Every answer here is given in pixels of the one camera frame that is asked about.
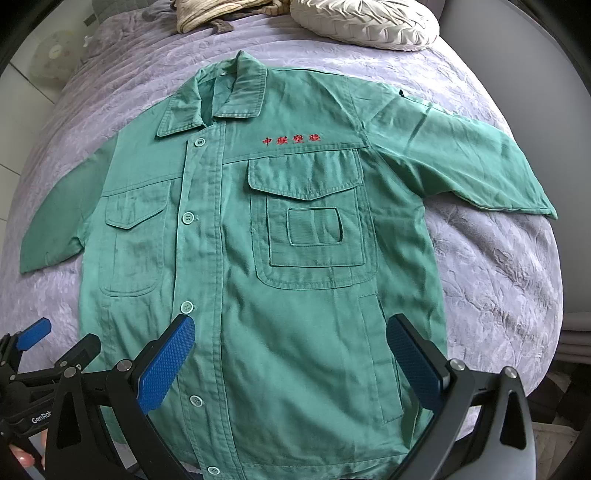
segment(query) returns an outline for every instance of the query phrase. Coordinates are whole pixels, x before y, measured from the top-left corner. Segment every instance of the quilted pillow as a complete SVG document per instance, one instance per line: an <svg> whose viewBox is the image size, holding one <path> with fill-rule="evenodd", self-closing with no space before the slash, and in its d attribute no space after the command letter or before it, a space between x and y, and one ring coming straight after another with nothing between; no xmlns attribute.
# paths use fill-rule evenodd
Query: quilted pillow
<svg viewBox="0 0 591 480"><path fill-rule="evenodd" d="M113 15L130 12L138 8L146 8L152 5L156 0L92 0L92 8L95 11L96 18L103 23L107 18Z"/></svg>
<svg viewBox="0 0 591 480"><path fill-rule="evenodd" d="M439 36L435 15L415 0L292 0L302 27L345 43L422 50Z"/></svg>

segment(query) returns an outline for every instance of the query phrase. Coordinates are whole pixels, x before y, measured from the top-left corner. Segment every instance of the pocket flap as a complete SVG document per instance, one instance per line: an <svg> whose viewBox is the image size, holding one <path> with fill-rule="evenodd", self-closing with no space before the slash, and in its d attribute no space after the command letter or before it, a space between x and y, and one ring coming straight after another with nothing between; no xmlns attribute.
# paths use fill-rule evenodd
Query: pocket flap
<svg viewBox="0 0 591 480"><path fill-rule="evenodd" d="M162 212L168 202L170 180L153 183L109 196L105 222L118 228L130 229Z"/></svg>
<svg viewBox="0 0 591 480"><path fill-rule="evenodd" d="M357 150L295 153L248 162L251 188L299 200L315 200L362 182Z"/></svg>

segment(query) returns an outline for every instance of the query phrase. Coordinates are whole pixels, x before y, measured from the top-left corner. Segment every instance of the jacket collar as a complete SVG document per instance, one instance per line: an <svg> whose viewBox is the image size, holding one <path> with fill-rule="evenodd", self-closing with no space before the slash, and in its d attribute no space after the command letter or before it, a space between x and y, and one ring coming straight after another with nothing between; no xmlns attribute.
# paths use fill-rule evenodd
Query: jacket collar
<svg viewBox="0 0 591 480"><path fill-rule="evenodd" d="M267 84L267 67L241 50L234 59L199 70L182 85L170 98L156 135L165 137L204 125L201 118L198 84L204 79L227 72L236 72L236 81L230 97L213 113L213 116L222 118L259 116Z"/></svg>

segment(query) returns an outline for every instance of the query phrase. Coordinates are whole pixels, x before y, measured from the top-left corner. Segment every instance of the blue gripper pad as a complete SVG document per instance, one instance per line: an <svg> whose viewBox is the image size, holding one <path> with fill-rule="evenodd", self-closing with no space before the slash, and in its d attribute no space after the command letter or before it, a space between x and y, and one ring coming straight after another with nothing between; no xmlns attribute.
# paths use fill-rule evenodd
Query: blue gripper pad
<svg viewBox="0 0 591 480"><path fill-rule="evenodd" d="M33 323L28 329L18 334L17 350L26 352L39 340L49 335L51 322L43 317Z"/></svg>
<svg viewBox="0 0 591 480"><path fill-rule="evenodd" d="M195 324L185 317L139 378L138 403L144 414L163 402L194 343Z"/></svg>
<svg viewBox="0 0 591 480"><path fill-rule="evenodd" d="M390 350L402 368L421 406L437 413L443 405L441 377L397 317L398 315L390 317L386 326L386 340ZM412 324L408 320L406 321L414 330ZM414 333L416 340L423 340L418 332Z"/></svg>

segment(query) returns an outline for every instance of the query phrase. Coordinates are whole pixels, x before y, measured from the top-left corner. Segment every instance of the chest pocket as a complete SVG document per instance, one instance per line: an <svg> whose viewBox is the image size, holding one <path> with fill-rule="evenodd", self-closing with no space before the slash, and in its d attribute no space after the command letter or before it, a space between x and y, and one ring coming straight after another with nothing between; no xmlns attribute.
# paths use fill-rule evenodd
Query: chest pocket
<svg viewBox="0 0 591 480"><path fill-rule="evenodd" d="M346 287L376 271L376 241L357 150L250 160L252 246L265 284Z"/></svg>
<svg viewBox="0 0 591 480"><path fill-rule="evenodd" d="M99 266L105 294L139 296L160 282L169 192L167 180L107 198Z"/></svg>

